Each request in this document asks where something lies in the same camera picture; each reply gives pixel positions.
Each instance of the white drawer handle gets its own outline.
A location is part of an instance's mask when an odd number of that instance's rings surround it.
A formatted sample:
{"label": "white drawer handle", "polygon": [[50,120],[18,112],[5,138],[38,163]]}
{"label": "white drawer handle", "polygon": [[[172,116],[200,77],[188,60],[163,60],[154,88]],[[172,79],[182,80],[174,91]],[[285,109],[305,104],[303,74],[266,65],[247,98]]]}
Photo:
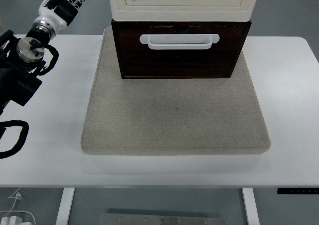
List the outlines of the white drawer handle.
{"label": "white drawer handle", "polygon": [[209,49],[218,34],[142,34],[140,42],[150,49]]}

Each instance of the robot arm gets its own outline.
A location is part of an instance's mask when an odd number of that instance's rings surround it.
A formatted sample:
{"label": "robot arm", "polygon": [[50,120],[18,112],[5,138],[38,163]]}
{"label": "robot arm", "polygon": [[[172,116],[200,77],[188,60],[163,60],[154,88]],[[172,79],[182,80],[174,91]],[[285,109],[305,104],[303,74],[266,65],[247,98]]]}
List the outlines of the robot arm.
{"label": "robot arm", "polygon": [[[0,115],[11,100],[24,106],[40,87],[37,76],[48,73],[59,57],[50,40],[73,21],[84,1],[44,0],[26,37],[18,39],[11,30],[0,36]],[[53,55],[48,67],[43,60],[45,49]],[[22,127],[20,138],[11,150],[0,152],[0,159],[17,153],[26,140],[28,124],[18,120],[0,122],[0,138],[11,126]]]}

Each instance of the beige mat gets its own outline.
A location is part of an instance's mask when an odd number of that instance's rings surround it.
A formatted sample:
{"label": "beige mat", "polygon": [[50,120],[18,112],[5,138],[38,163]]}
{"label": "beige mat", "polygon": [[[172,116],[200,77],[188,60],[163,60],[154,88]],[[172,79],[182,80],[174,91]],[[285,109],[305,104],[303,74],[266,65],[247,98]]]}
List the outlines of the beige mat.
{"label": "beige mat", "polygon": [[81,147],[97,155],[260,154],[270,140],[243,54],[230,79],[121,79],[108,27]]}

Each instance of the dark wooden box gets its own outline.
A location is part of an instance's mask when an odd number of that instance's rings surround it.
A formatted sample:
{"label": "dark wooden box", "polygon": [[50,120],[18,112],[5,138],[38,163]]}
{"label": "dark wooden box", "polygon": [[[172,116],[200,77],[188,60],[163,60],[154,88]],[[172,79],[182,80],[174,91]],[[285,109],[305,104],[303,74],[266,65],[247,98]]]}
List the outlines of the dark wooden box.
{"label": "dark wooden box", "polygon": [[[114,21],[112,29],[121,77],[229,78],[247,37],[248,22]],[[220,40],[210,49],[153,50],[142,34],[208,34]]]}

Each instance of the white table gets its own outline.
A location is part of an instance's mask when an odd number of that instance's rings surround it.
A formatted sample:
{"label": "white table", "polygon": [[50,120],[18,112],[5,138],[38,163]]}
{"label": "white table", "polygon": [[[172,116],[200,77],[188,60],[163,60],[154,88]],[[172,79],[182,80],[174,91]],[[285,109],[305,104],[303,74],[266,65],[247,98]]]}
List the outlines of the white table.
{"label": "white table", "polygon": [[[0,160],[1,187],[318,187],[319,64],[299,37],[248,37],[244,55],[272,146],[261,155],[96,156],[80,148],[101,35],[58,35],[60,58],[21,107],[1,121],[27,121],[27,142]],[[4,151],[19,130],[0,140]]]}

